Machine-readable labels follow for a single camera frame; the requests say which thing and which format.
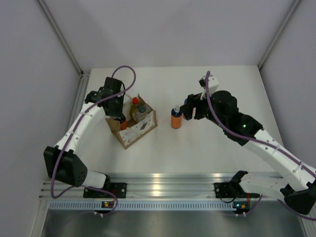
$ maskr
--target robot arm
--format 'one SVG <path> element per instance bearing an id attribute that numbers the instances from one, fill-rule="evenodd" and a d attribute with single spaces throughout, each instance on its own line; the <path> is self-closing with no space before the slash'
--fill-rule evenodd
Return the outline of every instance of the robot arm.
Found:
<path id="1" fill-rule="evenodd" d="M 205 77 L 199 83 L 204 87 L 204 92 L 197 95 L 189 95 L 185 105 L 180 107 L 187 120 L 207 118 L 216 125 L 221 125 L 213 116 L 207 102 L 205 93 Z M 239 112 L 237 99 L 227 91 L 216 91 L 218 82 L 211 75 L 209 78 L 210 103 L 219 119 L 227 129 L 239 134 L 239 137 L 223 129 L 224 134 L 241 146 L 254 152 L 267 162 L 282 178 L 262 177 L 239 171 L 231 181 L 219 190 L 222 194 L 234 194 L 234 197 L 244 197 L 246 193 L 256 193 L 272 198 L 284 200 L 293 210 L 308 214 L 316 201 L 316 169 L 303 164 L 298 158 L 281 146 L 263 126 L 253 117 Z M 245 136 L 252 140 L 242 139 Z"/>
<path id="2" fill-rule="evenodd" d="M 56 180 L 75 187 L 90 186 L 105 190 L 109 189 L 111 184 L 110 177 L 106 174 L 89 170 L 80 160 L 80 156 L 85 142 L 89 139 L 91 132 L 100 120 L 105 116 L 120 117 L 122 115 L 124 96 L 114 97 L 93 108 L 91 106 L 108 96 L 119 93 L 121 86 L 122 82 L 120 80 L 106 78 L 103 87 L 87 95 L 80 114 L 65 136 L 54 147 L 45 149 L 44 159 L 50 178 L 62 148 L 69 137 L 71 137 L 58 165 Z"/>

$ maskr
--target metal base plate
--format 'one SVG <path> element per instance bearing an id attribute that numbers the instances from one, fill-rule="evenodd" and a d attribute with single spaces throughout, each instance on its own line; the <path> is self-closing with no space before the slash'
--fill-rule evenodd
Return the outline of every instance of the metal base plate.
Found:
<path id="1" fill-rule="evenodd" d="M 117 198 L 126 198 L 126 189 L 127 189 L 126 183 L 111 183 L 111 188 L 108 191 L 114 194 Z M 90 190 L 90 189 L 84 189 L 83 197 L 84 198 L 112 198 L 112 196 L 108 194 Z"/>
<path id="2" fill-rule="evenodd" d="M 263 177 L 280 177 L 277 173 L 256 173 Z M 229 182 L 235 173 L 220 174 L 108 174 L 113 183 L 126 183 L 128 200 L 218 200 L 214 183 Z M 51 181 L 44 182 L 39 199 L 51 200 Z M 56 181 L 55 192 L 62 192 L 69 185 Z M 64 193 L 63 200 L 85 200 L 84 187 L 75 187 Z"/>

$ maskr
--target white wall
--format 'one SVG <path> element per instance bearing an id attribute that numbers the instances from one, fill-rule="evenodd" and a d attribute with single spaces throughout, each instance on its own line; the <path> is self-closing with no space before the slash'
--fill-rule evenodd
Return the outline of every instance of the white wall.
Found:
<path id="1" fill-rule="evenodd" d="M 261 70 L 287 149 L 316 166 L 316 1 L 304 0 Z"/>
<path id="2" fill-rule="evenodd" d="M 34 0 L 0 8 L 0 235 L 25 236 L 78 75 Z"/>
<path id="3" fill-rule="evenodd" d="M 293 0 L 46 0 L 84 68 L 257 65 Z"/>

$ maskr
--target small cardboard box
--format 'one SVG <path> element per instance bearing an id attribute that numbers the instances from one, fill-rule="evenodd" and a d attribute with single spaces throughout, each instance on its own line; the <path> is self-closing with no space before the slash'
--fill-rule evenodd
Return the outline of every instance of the small cardboard box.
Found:
<path id="1" fill-rule="evenodd" d="M 139 102 L 141 104 L 146 104 L 142 97 L 138 94 Z M 122 146 L 127 149 L 155 127 L 157 124 L 156 111 L 149 105 L 151 108 L 151 112 L 147 115 L 147 117 L 136 123 L 133 119 L 130 118 L 129 110 L 131 107 L 132 101 L 128 100 L 124 103 L 123 106 L 123 114 L 127 120 L 129 128 L 125 130 L 120 129 L 120 123 L 117 120 L 106 118 L 106 121 L 110 127 L 111 132 L 118 139 L 118 141 L 122 144 Z"/>

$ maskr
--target white table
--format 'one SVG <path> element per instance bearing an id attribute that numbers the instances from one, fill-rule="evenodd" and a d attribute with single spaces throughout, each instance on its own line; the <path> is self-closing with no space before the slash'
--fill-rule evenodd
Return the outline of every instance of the white table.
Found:
<path id="1" fill-rule="evenodd" d="M 86 93 L 103 86 L 113 70 L 93 69 Z M 273 171 L 207 119 L 183 120 L 180 129 L 171 128 L 171 109 L 182 105 L 189 94 L 202 91 L 198 80 L 208 70 L 217 78 L 219 90 L 227 90 L 237 98 L 242 113 L 257 119 L 282 142 L 257 66 L 135 68 L 137 81 L 128 94 L 140 93 L 157 111 L 158 127 L 125 150 L 103 120 L 86 143 L 81 159 L 89 168 L 103 173 Z M 128 86 L 132 72 L 121 69 L 115 78 Z"/>

